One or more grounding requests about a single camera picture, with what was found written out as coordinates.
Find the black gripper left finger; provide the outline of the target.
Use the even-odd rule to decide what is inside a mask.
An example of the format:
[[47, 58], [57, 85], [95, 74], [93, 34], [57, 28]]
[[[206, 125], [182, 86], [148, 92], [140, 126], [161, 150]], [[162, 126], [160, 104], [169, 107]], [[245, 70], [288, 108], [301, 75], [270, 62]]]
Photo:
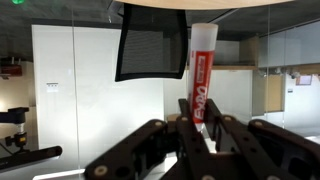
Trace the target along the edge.
[[178, 100], [176, 121], [152, 119], [89, 163], [85, 180], [143, 180], [169, 153], [177, 162], [161, 180], [201, 180], [211, 153], [191, 119], [189, 103]]

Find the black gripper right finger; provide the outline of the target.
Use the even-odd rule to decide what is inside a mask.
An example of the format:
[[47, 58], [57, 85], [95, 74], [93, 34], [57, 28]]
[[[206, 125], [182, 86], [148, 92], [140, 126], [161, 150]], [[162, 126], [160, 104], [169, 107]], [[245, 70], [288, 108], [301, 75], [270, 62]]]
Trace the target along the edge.
[[245, 175], [255, 180], [320, 180], [320, 145], [265, 120], [247, 125], [206, 102], [205, 127], [218, 152], [244, 161]]

